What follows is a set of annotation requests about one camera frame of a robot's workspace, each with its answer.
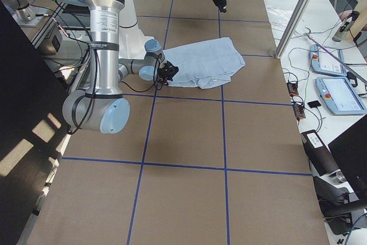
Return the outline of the light blue button-up shirt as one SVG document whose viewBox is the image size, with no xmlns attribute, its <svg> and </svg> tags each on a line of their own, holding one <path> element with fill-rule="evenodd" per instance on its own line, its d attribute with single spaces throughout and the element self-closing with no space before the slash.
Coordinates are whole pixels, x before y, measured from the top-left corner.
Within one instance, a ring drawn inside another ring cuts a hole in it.
<svg viewBox="0 0 367 245">
<path fill-rule="evenodd" d="M 163 52 L 166 59 L 179 69 L 169 81 L 172 87 L 218 87 L 231 82 L 231 76 L 245 66 L 229 37 L 178 46 Z"/>
</svg>

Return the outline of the orange terminal block strip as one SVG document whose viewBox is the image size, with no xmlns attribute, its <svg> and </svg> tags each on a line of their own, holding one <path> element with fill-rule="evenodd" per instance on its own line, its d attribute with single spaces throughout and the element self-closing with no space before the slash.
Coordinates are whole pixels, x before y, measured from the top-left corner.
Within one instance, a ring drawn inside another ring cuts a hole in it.
<svg viewBox="0 0 367 245">
<path fill-rule="evenodd" d="M 294 110 L 294 114 L 297 121 L 305 119 L 305 103 L 302 97 L 299 95 L 298 92 L 298 83 L 296 81 L 288 81 L 286 83 L 288 93 L 291 99 L 291 104 Z"/>
</svg>

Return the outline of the small black square pad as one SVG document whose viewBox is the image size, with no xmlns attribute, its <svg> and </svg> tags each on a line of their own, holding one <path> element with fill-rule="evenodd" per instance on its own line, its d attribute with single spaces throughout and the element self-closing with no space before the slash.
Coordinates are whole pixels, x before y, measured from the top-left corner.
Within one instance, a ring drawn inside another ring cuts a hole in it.
<svg viewBox="0 0 367 245">
<path fill-rule="evenodd" d="M 310 108 L 318 108 L 321 106 L 321 103 L 318 101 L 318 100 L 314 100 L 314 101 L 310 101 L 307 103 L 307 105 L 310 107 Z"/>
</svg>

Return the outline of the black monitor panel left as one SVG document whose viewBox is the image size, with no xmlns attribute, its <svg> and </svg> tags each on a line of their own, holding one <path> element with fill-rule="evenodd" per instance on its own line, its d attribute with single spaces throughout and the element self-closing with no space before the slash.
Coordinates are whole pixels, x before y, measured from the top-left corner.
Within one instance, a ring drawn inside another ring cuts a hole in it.
<svg viewBox="0 0 367 245">
<path fill-rule="evenodd" d="M 66 134 L 66 90 L 1 7 L 1 243 L 16 244 Z"/>
</svg>

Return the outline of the blue white teach pendant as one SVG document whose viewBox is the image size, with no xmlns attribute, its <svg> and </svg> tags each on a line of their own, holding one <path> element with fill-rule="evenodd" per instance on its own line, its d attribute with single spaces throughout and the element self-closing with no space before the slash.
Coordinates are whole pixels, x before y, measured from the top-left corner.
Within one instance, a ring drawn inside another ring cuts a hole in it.
<svg viewBox="0 0 367 245">
<path fill-rule="evenodd" d="M 333 115 L 365 115 L 366 107 L 346 77 L 317 77 L 315 87 Z"/>
</svg>

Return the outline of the black monitor right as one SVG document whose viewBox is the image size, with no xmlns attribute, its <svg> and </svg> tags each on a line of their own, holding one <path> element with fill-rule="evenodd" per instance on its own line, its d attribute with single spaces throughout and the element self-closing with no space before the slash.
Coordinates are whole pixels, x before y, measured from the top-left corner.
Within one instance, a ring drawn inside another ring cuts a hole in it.
<svg viewBox="0 0 367 245">
<path fill-rule="evenodd" d="M 328 144 L 331 155 L 360 199 L 366 199 L 366 116 Z"/>
</svg>

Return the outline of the aluminium frame post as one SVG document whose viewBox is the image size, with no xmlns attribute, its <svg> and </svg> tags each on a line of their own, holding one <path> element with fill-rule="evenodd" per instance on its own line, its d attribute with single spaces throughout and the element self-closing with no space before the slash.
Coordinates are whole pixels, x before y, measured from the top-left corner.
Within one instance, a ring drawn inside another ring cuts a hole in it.
<svg viewBox="0 0 367 245">
<path fill-rule="evenodd" d="M 296 27 L 298 26 L 298 23 L 300 19 L 302 18 L 302 15 L 304 11 L 306 10 L 307 5 L 309 4 L 310 0 L 298 0 L 295 9 L 292 13 L 292 16 L 285 28 L 285 31 L 280 39 L 280 42 L 278 43 L 278 46 L 276 48 L 274 57 L 276 59 L 280 59 L 284 53 L 284 51 L 287 48 L 288 43 L 291 40 L 292 34 L 295 31 Z"/>
</svg>

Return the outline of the grey robot pedestal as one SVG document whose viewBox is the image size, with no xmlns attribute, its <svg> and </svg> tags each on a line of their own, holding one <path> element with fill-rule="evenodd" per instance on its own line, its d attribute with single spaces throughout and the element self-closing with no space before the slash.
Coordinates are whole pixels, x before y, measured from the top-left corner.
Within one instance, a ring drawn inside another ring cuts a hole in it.
<svg viewBox="0 0 367 245">
<path fill-rule="evenodd" d="M 21 27 L 35 27 L 43 17 L 43 12 L 37 16 L 37 9 L 32 7 L 28 0 L 1 0 L 8 12 Z"/>
</svg>

